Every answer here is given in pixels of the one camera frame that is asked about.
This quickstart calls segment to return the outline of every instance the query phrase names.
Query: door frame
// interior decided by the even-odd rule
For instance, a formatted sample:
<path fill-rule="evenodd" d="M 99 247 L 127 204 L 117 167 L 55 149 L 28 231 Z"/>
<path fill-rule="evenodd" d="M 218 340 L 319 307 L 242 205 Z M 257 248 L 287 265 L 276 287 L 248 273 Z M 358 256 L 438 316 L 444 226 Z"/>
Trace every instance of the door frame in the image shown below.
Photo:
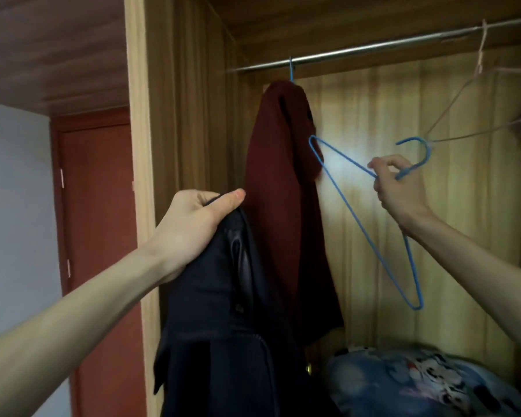
<path fill-rule="evenodd" d="M 50 151 L 52 154 L 52 179 L 54 186 L 54 211 L 56 213 L 56 234 L 58 238 L 58 259 L 60 264 L 60 284 L 62 297 L 69 294 L 68 252 L 64 233 L 64 202 L 62 194 L 62 158 L 60 138 L 64 133 L 90 130 L 115 125 L 130 125 L 129 107 L 119 107 L 102 111 L 74 114 L 50 119 Z M 81 417 L 79 409 L 77 378 L 69 376 L 69 394 L 73 417 Z"/>

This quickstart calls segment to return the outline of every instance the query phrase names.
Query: forearm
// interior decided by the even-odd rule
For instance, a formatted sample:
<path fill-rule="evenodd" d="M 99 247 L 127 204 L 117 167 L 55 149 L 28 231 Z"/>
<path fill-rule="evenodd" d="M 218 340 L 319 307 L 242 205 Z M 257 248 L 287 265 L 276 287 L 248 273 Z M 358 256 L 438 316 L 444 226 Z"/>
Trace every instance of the forearm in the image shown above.
<path fill-rule="evenodd" d="M 137 250 L 0 336 L 0 415 L 32 415 L 161 272 Z"/>
<path fill-rule="evenodd" d="M 413 237 L 521 345 L 521 269 L 437 218 L 418 219 Z"/>

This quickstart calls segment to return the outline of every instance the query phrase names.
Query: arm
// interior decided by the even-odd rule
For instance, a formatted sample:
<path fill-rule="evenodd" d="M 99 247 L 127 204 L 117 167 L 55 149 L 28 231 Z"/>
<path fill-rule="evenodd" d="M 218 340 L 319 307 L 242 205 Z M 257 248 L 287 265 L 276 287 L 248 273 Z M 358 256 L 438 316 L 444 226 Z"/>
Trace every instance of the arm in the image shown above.
<path fill-rule="evenodd" d="M 521 345 L 521 269 L 497 258 L 434 215 L 427 206 L 418 169 L 396 181 L 389 165 L 410 167 L 405 158 L 396 155 L 369 163 L 378 175 L 375 190 L 382 206 Z"/>
<path fill-rule="evenodd" d="M 0 415 L 32 415 L 145 294 L 179 275 L 207 246 L 243 190 L 179 192 L 145 245 L 0 336 Z"/>

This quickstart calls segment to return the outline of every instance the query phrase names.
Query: wooden wardrobe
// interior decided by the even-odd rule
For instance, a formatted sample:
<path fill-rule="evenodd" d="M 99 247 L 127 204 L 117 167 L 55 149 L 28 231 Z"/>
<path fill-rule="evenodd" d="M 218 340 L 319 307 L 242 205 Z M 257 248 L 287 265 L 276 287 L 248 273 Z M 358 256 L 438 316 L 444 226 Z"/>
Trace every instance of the wooden wardrobe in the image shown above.
<path fill-rule="evenodd" d="M 135 203 L 139 243 L 153 233 L 176 191 L 226 192 L 243 182 L 248 139 L 263 89 L 286 68 L 237 73 L 262 63 L 521 17 L 521 0 L 125 0 Z M 355 160 L 401 153 L 419 161 L 423 133 L 469 79 L 481 34 L 298 65 L 318 136 Z M 490 31 L 485 69 L 521 67 L 521 28 Z M 506 123 L 521 113 L 521 76 L 486 75 L 470 86 L 431 139 Z M 401 232 L 372 179 L 323 148 L 326 164 L 388 259 L 415 291 Z M 433 145 L 423 168 L 431 206 L 499 257 L 521 264 L 521 136 Z M 426 345 L 476 360 L 521 389 L 521 352 L 459 284 L 412 242 L 426 301 L 412 311 L 383 272 L 325 175 L 318 181 L 326 254 L 346 326 L 308 349 L 321 361 L 347 345 Z M 162 296 L 142 301 L 149 416 Z"/>

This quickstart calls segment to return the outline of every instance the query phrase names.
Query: red door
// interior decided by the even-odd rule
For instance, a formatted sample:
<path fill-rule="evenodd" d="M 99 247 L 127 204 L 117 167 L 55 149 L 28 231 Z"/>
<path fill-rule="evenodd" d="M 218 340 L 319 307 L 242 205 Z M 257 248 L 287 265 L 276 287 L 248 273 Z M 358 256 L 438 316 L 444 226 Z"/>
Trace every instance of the red door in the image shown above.
<path fill-rule="evenodd" d="M 132 147 L 129 124 L 62 131 L 56 137 L 67 294 L 137 247 Z M 70 383 L 74 417 L 146 416 L 139 304 Z"/>

